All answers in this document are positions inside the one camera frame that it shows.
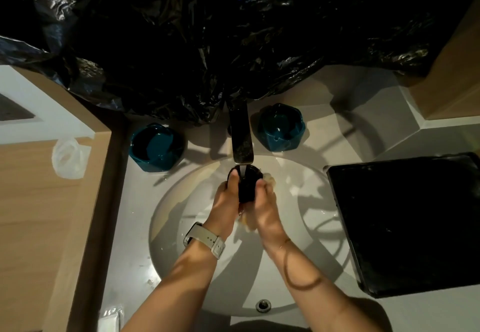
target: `sink overflow hole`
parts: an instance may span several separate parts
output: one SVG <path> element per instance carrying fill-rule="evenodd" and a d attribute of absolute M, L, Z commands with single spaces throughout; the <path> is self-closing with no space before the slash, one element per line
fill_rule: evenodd
<path fill-rule="evenodd" d="M 267 299 L 262 299 L 257 303 L 256 308 L 257 311 L 259 311 L 260 313 L 266 313 L 269 312 L 270 309 L 272 309 L 272 305 Z"/>

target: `white plastic bag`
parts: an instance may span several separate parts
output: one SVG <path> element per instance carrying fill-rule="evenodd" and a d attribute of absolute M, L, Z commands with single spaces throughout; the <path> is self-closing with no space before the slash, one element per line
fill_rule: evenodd
<path fill-rule="evenodd" d="M 61 178 L 83 178 L 91 149 L 80 145 L 75 138 L 58 140 L 52 152 L 53 170 Z"/>

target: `person's right arm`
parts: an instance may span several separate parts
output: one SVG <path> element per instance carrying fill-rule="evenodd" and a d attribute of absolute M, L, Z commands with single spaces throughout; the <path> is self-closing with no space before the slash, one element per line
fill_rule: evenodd
<path fill-rule="evenodd" d="M 259 180 L 253 211 L 261 241 L 314 332 L 382 332 L 290 241 L 273 188 Z"/>

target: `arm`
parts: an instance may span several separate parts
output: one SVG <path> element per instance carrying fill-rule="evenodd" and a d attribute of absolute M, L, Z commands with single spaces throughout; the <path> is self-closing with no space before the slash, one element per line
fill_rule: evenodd
<path fill-rule="evenodd" d="M 232 171 L 217 189 L 205 228 L 226 240 L 238 216 L 239 176 Z M 202 306 L 217 259 L 203 243 L 192 240 L 170 273 L 138 308 L 122 332 L 189 331 Z"/>
<path fill-rule="evenodd" d="M 280 222 L 277 197 L 263 180 L 256 184 L 253 211 L 263 246 L 313 331 L 381 332 L 290 241 Z"/>

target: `white sink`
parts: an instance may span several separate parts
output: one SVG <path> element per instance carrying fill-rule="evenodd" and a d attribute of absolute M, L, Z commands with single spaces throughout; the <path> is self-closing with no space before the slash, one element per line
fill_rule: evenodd
<path fill-rule="evenodd" d="M 327 177 L 273 156 L 257 155 L 253 164 L 275 179 L 280 218 L 291 240 L 331 280 L 336 280 L 348 263 L 349 246 Z M 185 233 L 195 221 L 207 219 L 215 191 L 234 165 L 232 159 L 205 165 L 177 182 L 160 201 L 149 235 L 152 263 L 160 278 L 168 274 L 184 250 Z M 256 231 L 249 232 L 236 222 L 225 244 L 203 304 L 205 310 L 258 316 L 255 305 L 261 299 L 270 301 L 269 314 L 295 307 Z"/>

